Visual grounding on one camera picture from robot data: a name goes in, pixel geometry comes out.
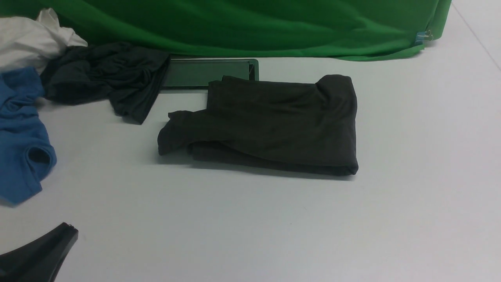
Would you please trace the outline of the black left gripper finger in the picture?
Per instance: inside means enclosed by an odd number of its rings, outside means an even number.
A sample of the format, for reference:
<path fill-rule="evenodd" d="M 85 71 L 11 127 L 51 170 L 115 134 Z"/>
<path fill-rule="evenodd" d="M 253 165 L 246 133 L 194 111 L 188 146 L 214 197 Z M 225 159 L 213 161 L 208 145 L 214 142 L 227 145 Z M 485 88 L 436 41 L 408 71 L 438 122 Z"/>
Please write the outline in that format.
<path fill-rule="evenodd" d="M 53 282 L 79 231 L 65 222 L 38 239 L 0 256 L 2 282 Z"/>

